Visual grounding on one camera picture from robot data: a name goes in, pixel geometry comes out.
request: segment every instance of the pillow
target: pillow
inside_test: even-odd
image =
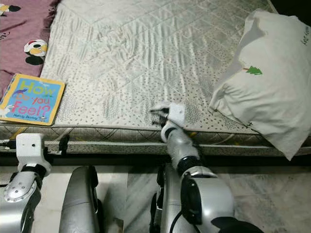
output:
[[[256,10],[209,107],[261,133],[291,160],[311,134],[311,29]]]

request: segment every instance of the book cover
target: book cover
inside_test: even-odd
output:
[[[0,120],[50,126],[64,89],[63,82],[16,74],[0,102]]]

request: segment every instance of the marble floor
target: marble floor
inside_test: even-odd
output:
[[[76,166],[54,166],[44,179],[32,233],[57,233],[67,184]],[[108,233],[147,233],[157,190],[156,167],[97,166],[98,198]],[[308,233],[311,228],[311,167],[211,167],[230,186],[236,217],[265,233]],[[0,184],[15,167],[0,167]]]

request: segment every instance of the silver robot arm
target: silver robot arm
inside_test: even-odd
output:
[[[172,166],[178,174],[166,165],[161,233],[173,233],[180,216],[183,219],[174,232],[263,233],[256,226],[234,218],[234,199],[229,187],[203,166],[193,141],[182,130],[183,107],[171,103],[152,112],[160,116],[161,137],[167,143]],[[176,215],[178,205],[181,211]]]
[[[18,173],[0,188],[0,232],[29,233],[41,199],[42,180],[51,171],[44,158],[43,135],[22,133],[16,138]]]
[[[103,209],[97,199],[95,167],[76,168],[69,180],[62,208],[59,233],[103,233]]]
[[[181,214],[202,233],[217,233],[212,220],[234,216],[234,200],[229,187],[202,165],[192,140],[179,127],[167,129],[167,148],[181,180]]]

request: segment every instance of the mattress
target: mattress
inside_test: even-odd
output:
[[[204,154],[281,155],[207,109],[257,8],[270,10],[266,0],[62,0],[41,73],[66,83],[55,124],[1,123],[0,139],[40,132],[52,148],[69,134],[71,153],[165,154],[149,111],[171,101],[185,105],[185,129]]]

